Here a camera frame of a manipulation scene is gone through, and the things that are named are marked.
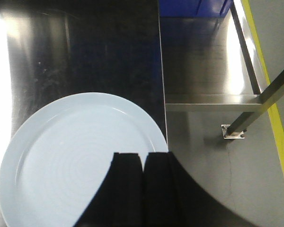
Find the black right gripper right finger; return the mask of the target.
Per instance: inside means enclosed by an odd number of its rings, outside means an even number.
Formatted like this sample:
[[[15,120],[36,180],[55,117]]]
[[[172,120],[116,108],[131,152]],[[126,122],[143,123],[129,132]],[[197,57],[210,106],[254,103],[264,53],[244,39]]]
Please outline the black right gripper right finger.
[[[207,193],[172,152],[149,153],[144,179],[146,227],[253,226]]]

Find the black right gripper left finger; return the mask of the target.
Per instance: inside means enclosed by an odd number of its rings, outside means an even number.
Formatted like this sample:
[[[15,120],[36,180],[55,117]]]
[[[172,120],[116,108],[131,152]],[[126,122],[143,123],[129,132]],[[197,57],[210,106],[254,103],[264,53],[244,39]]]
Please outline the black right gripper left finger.
[[[76,227],[141,227],[142,164],[136,153],[114,153],[97,193]]]

